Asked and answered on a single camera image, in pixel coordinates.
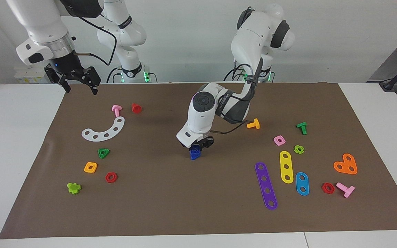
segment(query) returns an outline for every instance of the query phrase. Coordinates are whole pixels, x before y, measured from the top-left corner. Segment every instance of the pink t-shaped bolt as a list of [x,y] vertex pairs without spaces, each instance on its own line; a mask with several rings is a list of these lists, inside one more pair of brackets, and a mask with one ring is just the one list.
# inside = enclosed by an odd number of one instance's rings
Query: pink t-shaped bolt
[[350,187],[345,187],[345,185],[343,185],[342,183],[337,183],[337,187],[344,191],[344,197],[348,198],[350,196],[350,194],[355,190],[355,187],[350,186]]
[[122,110],[122,107],[116,104],[111,108],[111,111],[114,111],[116,117],[119,117],[119,110]]

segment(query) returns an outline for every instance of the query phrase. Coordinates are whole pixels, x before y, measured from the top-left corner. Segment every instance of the white table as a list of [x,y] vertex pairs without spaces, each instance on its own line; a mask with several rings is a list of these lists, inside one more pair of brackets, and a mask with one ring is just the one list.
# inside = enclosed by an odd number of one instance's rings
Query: white table
[[[397,96],[376,84],[340,84],[397,183]],[[0,85],[0,231],[38,154],[64,91],[57,85]],[[0,240],[0,247],[397,247],[397,231],[292,232]]]

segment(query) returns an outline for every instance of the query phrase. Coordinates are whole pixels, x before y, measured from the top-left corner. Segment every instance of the yellow bar with holes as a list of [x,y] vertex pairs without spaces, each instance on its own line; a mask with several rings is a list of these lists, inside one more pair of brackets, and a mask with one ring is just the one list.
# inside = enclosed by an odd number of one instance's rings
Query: yellow bar with holes
[[283,182],[291,184],[293,182],[292,157],[288,151],[280,152],[280,171]]

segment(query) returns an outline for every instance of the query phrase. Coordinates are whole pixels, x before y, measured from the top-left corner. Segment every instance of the toy piece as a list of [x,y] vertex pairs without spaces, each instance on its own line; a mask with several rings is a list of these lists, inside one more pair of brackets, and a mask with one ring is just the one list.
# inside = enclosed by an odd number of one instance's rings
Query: toy piece
[[133,103],[131,104],[131,110],[133,111],[133,113],[138,114],[142,112],[142,107],[137,103]]
[[98,155],[100,159],[104,159],[110,153],[110,149],[101,148],[98,150]]
[[88,141],[93,142],[109,140],[110,138],[116,136],[120,132],[120,130],[122,130],[124,124],[125,118],[119,116],[114,119],[114,123],[110,127],[110,129],[104,132],[95,132],[93,131],[93,129],[87,128],[82,131],[82,137]]
[[306,126],[307,126],[307,123],[305,123],[305,122],[301,122],[300,124],[296,125],[296,127],[301,128],[301,132],[303,133],[303,135],[307,134]]
[[116,182],[117,180],[117,174],[115,172],[108,172],[107,175],[105,176],[105,180],[108,183],[113,183]]
[[348,198],[350,194],[355,190],[355,187],[350,186],[350,187],[345,187],[342,183],[337,183],[337,187],[344,191],[344,197]]
[[333,194],[335,192],[335,187],[331,183],[323,183],[321,188],[323,189],[324,193],[327,194]]
[[256,129],[260,129],[260,123],[258,122],[257,118],[254,119],[254,122],[248,123],[246,126],[247,128],[255,127]]
[[281,146],[286,143],[286,140],[281,135],[278,135],[277,137],[274,138],[274,142],[275,144],[277,144],[277,146]]
[[309,177],[304,172],[296,173],[296,191],[301,196],[309,194]]
[[269,210],[276,209],[278,202],[266,165],[262,162],[256,163],[255,171],[257,173],[258,183],[260,184],[261,194],[263,195],[264,205]]
[[302,147],[300,145],[296,145],[294,148],[295,149],[293,151],[295,151],[295,153],[300,154],[300,155],[304,153],[304,147]]
[[334,162],[334,168],[337,172],[355,175],[358,173],[355,158],[348,153],[342,155],[343,162]]
[[291,184],[293,182],[292,157],[288,151],[280,152],[280,171],[283,182]]
[[67,188],[68,188],[68,193],[72,193],[73,195],[76,195],[77,193],[79,193],[79,190],[82,189],[81,185],[76,183],[74,184],[68,183]]
[[113,105],[113,107],[111,108],[111,111],[113,111],[114,112],[114,114],[115,114],[115,116],[116,117],[119,117],[120,115],[119,115],[119,110],[122,110],[122,107],[121,106],[119,106],[119,105]]
[[87,173],[94,173],[96,171],[96,168],[98,167],[98,164],[94,162],[88,162],[85,165],[84,171]]
[[191,148],[189,149],[189,154],[191,156],[191,160],[195,160],[200,157],[200,155],[202,154],[202,151],[200,151],[200,145],[191,146]]

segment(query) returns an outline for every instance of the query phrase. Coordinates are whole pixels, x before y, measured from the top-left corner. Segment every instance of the red nut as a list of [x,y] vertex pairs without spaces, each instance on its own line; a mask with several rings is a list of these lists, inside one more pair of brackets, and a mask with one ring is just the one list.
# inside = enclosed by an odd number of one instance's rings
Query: red nut
[[117,174],[115,172],[108,172],[107,175],[105,176],[105,180],[108,183],[113,183],[116,182],[117,180]]
[[335,192],[335,187],[331,183],[323,183],[321,188],[324,193],[333,194]]

